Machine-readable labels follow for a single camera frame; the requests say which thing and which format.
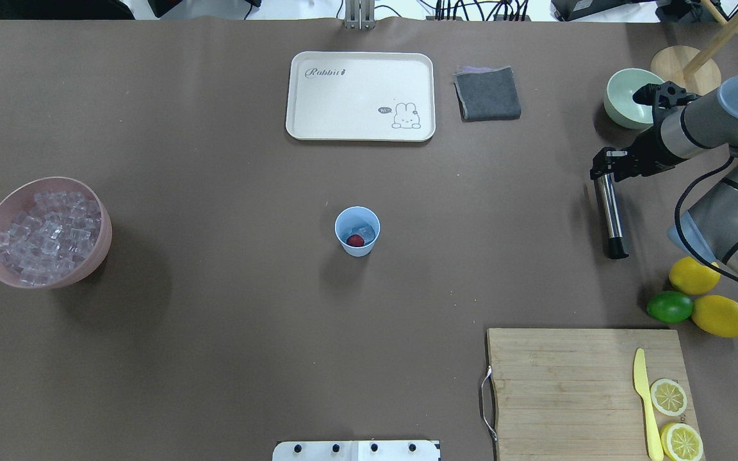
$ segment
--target pink bowl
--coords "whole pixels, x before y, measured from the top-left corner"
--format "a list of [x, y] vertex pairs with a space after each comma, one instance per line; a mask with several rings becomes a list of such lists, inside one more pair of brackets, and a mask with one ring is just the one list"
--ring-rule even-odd
[[88, 200], [96, 201], [102, 211], [102, 227], [99, 230], [99, 239], [96, 240], [93, 252], [78, 268], [73, 269], [70, 274], [65, 275], [53, 283], [44, 286], [23, 286], [19, 282], [19, 276], [8, 271], [8, 268], [1, 262], [0, 281], [15, 288], [26, 289], [61, 288], [62, 286], [72, 285], [93, 273], [102, 261], [104, 261], [106, 255], [108, 255], [110, 243], [112, 242], [112, 225], [110, 224], [108, 210], [106, 210], [104, 204], [100, 201], [99, 196], [82, 182], [59, 176], [43, 178], [21, 186], [19, 189], [11, 192], [11, 195], [8, 195], [0, 203], [0, 231], [3, 232], [8, 228], [13, 216], [17, 215], [18, 212], [27, 212], [35, 206], [33, 194], [37, 192], [82, 192]]

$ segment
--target yellow knife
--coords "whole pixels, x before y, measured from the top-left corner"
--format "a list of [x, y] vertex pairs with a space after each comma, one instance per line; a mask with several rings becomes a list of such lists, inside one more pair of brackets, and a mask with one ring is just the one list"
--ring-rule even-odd
[[659, 441], [657, 420], [653, 418], [651, 390], [648, 388], [648, 370], [645, 368], [645, 351], [636, 350], [634, 356], [634, 389], [642, 397], [642, 408], [645, 411], [645, 439], [648, 441], [648, 458], [662, 461], [662, 443]]

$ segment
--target knife handle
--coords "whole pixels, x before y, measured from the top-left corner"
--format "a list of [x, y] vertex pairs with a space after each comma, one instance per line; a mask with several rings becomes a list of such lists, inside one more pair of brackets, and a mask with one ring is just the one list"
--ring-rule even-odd
[[645, 408], [645, 440], [648, 443], [648, 458], [651, 458], [652, 461], [662, 461], [665, 454], [662, 452], [662, 443], [659, 440], [657, 420], [653, 417], [651, 398], [643, 398], [642, 401]]

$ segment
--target wooden cutting board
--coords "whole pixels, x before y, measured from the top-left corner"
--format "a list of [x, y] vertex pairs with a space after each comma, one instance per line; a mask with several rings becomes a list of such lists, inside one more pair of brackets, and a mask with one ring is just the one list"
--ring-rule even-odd
[[637, 348], [648, 384], [673, 379], [688, 395], [682, 417], [654, 409], [659, 429], [682, 421], [700, 431], [676, 330], [489, 328], [487, 336], [500, 461], [647, 461]]

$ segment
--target blue cup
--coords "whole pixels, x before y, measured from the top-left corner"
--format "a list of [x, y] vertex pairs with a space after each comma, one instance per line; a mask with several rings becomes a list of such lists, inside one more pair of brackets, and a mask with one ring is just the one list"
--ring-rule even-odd
[[[361, 236], [365, 244], [360, 247], [347, 244], [346, 240], [353, 234]], [[334, 220], [334, 236], [337, 237], [346, 253], [357, 257], [366, 256], [369, 251], [372, 251], [377, 238], [381, 236], [381, 221], [369, 208], [349, 207], [340, 212]]]

